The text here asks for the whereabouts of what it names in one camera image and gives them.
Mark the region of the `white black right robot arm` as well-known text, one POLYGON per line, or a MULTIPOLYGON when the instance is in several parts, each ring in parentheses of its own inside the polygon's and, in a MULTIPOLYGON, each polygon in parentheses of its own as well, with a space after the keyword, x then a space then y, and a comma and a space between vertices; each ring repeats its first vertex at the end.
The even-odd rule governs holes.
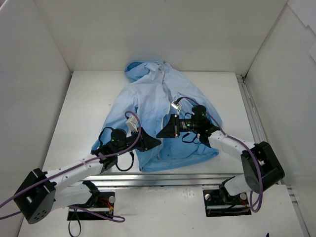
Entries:
POLYGON ((156 135, 157 138, 177 138, 182 132, 192 132, 203 145, 222 151, 242 163, 243 174, 224 181, 219 186, 218 197, 230 203, 240 193, 260 193, 285 177, 285 172, 272 147, 267 142, 241 141, 225 135, 208 118, 206 107, 192 107, 190 118, 170 116, 167 125, 156 135))

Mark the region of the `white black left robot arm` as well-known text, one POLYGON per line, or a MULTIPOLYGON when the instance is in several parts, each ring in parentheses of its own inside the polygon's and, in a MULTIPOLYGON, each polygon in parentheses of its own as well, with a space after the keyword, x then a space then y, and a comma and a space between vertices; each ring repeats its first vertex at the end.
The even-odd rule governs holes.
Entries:
POLYGON ((142 128, 127 136, 122 129, 112 129, 109 141, 78 161, 42 171, 36 168, 26 176, 13 199, 29 224, 35 224, 51 211, 70 205, 93 207, 98 203, 100 192, 86 178, 101 174, 117 164, 118 156, 138 150, 146 152, 161 144, 142 128))

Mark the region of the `light blue zip jacket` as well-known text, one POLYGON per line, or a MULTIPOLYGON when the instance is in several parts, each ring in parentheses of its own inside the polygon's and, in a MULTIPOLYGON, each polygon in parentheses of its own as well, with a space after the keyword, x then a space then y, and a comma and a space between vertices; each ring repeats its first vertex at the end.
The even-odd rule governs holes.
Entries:
MULTIPOLYGON (((97 150, 100 144, 110 140, 110 127, 128 130, 124 112, 133 111, 150 136, 155 137, 166 126, 172 101, 181 98, 180 116, 187 116, 195 103, 207 111, 221 124, 222 120, 205 95, 181 72, 170 64, 160 61, 136 61, 130 63, 125 74, 131 81, 116 98, 103 124, 103 134, 92 146, 97 150)), ((175 169, 208 161, 219 154, 218 150, 203 144, 188 144, 180 138, 163 139, 161 145, 147 151, 137 152, 139 169, 142 172, 156 172, 175 169)))

